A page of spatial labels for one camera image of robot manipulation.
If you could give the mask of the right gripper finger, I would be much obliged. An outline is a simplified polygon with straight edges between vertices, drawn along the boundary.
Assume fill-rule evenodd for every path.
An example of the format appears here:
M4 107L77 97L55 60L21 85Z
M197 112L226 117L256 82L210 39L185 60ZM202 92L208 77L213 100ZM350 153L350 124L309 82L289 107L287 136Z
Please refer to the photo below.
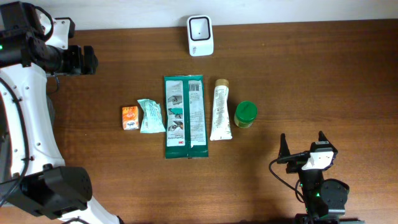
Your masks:
M323 131L318 132L318 142L328 142L328 139L326 138Z
M284 133L280 135L280 148L279 148L279 154L278 154L278 159L285 158L290 156L290 150L286 141L286 136Z

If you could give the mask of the green lidded jar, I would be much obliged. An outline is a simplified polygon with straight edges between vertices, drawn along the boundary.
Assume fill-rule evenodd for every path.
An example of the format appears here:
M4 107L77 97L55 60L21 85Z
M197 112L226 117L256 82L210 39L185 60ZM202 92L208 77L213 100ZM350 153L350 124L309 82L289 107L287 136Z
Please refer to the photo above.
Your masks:
M234 114L234 123L239 128L250 128L257 117L257 106L251 101L242 101Z

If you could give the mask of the white tube with gold cap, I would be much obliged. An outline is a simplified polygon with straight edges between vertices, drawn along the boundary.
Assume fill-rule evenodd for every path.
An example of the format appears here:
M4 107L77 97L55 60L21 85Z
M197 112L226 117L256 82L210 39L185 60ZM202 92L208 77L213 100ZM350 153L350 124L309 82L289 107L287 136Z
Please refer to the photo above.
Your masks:
M211 141L232 139L228 112L229 81L218 79L215 81L213 97L213 113L211 124Z

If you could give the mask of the small orange box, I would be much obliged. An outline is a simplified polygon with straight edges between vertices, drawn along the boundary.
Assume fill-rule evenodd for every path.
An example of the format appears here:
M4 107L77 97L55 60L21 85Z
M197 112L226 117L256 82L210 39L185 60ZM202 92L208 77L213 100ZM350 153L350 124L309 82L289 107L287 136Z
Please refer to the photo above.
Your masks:
M122 107L123 130L139 129L139 109L137 106Z

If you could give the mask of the mint green packet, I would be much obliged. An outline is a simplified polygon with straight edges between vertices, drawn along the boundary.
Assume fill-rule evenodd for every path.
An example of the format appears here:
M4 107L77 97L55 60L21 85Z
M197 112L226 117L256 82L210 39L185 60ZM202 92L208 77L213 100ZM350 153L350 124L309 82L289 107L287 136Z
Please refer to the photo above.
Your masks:
M137 102L144 112L140 133L164 133L165 127L162 122L160 105L150 99L140 99Z

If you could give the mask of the green 3M package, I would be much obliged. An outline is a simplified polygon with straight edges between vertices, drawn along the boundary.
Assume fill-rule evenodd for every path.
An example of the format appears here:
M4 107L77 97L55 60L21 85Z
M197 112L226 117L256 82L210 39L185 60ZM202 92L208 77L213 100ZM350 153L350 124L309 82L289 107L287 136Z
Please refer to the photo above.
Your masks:
M208 157L203 77L164 77L167 115L165 158Z

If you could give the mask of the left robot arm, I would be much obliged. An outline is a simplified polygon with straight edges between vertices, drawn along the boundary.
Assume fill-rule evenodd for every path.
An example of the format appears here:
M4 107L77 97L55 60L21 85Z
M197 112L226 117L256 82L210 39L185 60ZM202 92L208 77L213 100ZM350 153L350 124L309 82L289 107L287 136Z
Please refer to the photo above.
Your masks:
M1 99L6 152L1 203L65 223L121 223L94 198L87 171L70 167L53 134L47 80L93 75L93 47L69 45L75 23L28 2L1 5Z

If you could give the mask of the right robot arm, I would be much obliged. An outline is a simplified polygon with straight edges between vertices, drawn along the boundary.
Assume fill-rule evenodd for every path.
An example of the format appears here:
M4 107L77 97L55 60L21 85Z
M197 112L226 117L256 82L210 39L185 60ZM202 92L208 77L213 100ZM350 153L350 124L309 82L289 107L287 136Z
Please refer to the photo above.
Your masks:
M286 173L297 174L298 181L293 191L306 208L305 214L297 214L294 223L342 223L349 185L337 179L325 179L323 172L333 166L338 155L337 148L318 133L318 140L310 149L292 154L284 133L280 135L278 164L286 164Z

